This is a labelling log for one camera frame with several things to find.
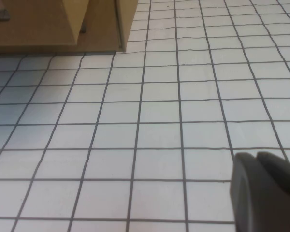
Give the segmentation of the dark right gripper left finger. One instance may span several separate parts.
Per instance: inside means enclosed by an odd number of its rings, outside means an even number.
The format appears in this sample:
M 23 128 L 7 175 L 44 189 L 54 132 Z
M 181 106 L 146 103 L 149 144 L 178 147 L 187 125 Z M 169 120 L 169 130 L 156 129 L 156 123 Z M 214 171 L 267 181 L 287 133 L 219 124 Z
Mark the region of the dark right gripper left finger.
M 255 208 L 257 156 L 247 152 L 234 157 L 230 196 L 238 232 L 290 232 L 290 213 L 259 213 Z

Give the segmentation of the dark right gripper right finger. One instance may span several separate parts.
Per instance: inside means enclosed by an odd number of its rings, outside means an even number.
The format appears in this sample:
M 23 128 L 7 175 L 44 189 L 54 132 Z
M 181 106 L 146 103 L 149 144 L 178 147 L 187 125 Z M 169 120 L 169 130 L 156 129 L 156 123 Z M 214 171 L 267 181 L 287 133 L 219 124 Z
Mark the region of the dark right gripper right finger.
M 290 213 L 290 163 L 270 152 L 258 152 L 256 160 L 256 211 Z

